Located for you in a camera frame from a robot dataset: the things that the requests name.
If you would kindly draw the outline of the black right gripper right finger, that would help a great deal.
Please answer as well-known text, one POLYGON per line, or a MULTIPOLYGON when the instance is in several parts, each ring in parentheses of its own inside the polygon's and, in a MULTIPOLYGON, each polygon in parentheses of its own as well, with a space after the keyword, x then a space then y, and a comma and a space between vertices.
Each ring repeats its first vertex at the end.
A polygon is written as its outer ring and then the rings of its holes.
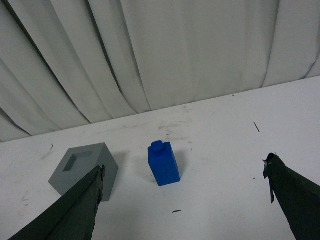
POLYGON ((270 201, 277 199, 297 240, 320 238, 320 186, 293 171, 274 153, 264 161, 270 201))

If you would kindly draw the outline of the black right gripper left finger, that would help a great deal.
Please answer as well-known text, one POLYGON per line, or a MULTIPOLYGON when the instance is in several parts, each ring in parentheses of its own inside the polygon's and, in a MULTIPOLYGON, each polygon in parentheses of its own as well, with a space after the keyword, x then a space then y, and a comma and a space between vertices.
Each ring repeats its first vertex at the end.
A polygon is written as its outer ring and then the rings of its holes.
POLYGON ((12 240, 90 240, 103 198, 104 166, 94 167, 12 240))

